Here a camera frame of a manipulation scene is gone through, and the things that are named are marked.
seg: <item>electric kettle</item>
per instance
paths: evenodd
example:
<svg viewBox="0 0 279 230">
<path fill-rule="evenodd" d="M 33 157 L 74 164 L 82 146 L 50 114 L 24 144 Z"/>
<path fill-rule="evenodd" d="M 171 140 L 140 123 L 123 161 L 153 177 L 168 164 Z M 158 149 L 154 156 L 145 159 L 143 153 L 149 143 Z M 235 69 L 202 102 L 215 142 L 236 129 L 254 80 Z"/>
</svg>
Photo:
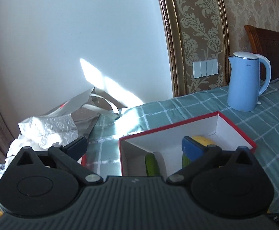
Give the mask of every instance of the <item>electric kettle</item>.
<svg viewBox="0 0 279 230">
<path fill-rule="evenodd" d="M 228 105 L 238 111 L 250 112 L 257 105 L 258 97 L 266 90 L 271 78 L 270 61 L 256 53 L 235 52 L 229 57 L 231 76 Z M 260 87 L 260 63 L 266 68 L 266 79 Z"/>
</svg>

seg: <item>green vegetable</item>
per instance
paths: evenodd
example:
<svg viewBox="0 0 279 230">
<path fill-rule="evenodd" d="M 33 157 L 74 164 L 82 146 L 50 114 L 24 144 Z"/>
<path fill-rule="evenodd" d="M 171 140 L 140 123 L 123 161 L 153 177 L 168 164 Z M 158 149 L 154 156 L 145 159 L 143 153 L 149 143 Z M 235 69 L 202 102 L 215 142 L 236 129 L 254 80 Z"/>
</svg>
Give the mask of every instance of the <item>green vegetable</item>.
<svg viewBox="0 0 279 230">
<path fill-rule="evenodd" d="M 188 166 L 191 163 L 191 160 L 185 154 L 182 154 L 182 168 Z"/>
<path fill-rule="evenodd" d="M 155 156 L 154 156 L 153 153 L 148 153 L 145 156 L 145 164 L 146 164 L 147 176 L 161 175 L 160 174 L 160 169 L 159 169 L 159 166 L 158 166 L 158 162 L 155 159 Z"/>
</svg>

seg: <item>green checkered tablecloth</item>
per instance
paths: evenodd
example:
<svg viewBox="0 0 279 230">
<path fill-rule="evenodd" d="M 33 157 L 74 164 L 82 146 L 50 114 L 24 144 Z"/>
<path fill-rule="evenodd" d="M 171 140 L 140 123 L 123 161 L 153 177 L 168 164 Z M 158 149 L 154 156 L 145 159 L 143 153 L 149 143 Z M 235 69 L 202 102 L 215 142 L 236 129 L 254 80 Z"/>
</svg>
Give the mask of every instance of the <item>green checkered tablecloth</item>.
<svg viewBox="0 0 279 230">
<path fill-rule="evenodd" d="M 252 112 L 229 107 L 227 92 L 228 87 L 221 87 L 123 109 L 115 122 L 100 116 L 89 137 L 87 167 L 104 178 L 121 175 L 120 137 L 221 111 L 256 142 L 255 156 L 275 188 L 270 210 L 279 213 L 279 91 L 270 85 Z"/>
</svg>

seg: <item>gold frame trim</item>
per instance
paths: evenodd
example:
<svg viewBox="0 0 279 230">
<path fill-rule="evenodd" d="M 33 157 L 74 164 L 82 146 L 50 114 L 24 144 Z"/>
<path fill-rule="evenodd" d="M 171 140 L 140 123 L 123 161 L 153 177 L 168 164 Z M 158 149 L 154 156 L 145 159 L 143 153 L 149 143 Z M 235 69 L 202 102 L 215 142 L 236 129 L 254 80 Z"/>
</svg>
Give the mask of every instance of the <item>gold frame trim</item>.
<svg viewBox="0 0 279 230">
<path fill-rule="evenodd" d="M 221 23 L 223 27 L 223 49 L 225 54 L 225 67 L 224 67 L 224 78 L 223 85 L 229 84 L 230 79 L 230 64 L 229 64 L 229 33 L 226 19 L 226 11 L 223 0 L 217 0 L 220 10 Z M 181 31 L 179 27 L 179 21 L 174 0 L 159 0 L 162 11 L 162 17 L 164 22 L 164 29 L 167 36 L 167 48 L 169 55 L 169 62 L 171 68 L 171 79 L 173 85 L 174 97 L 186 95 L 187 86 L 185 78 L 185 61 L 184 61 L 184 50 L 181 37 Z M 182 79 L 183 85 L 179 85 L 178 80 Z"/>
</svg>

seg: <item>wallpaper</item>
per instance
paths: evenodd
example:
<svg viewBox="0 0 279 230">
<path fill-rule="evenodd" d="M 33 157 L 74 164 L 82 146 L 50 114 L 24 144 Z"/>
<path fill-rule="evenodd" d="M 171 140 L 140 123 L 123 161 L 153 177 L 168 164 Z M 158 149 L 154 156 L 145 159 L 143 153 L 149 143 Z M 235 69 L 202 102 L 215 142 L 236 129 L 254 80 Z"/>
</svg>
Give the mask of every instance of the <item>wallpaper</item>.
<svg viewBox="0 0 279 230">
<path fill-rule="evenodd" d="M 224 0 L 230 53 L 251 52 L 244 25 L 279 32 L 279 0 Z"/>
<path fill-rule="evenodd" d="M 184 48 L 186 93 L 222 86 L 224 50 L 217 0 L 174 0 L 174 3 Z M 193 77 L 193 62 L 215 58 L 218 58 L 219 63 L 218 75 Z"/>
</svg>

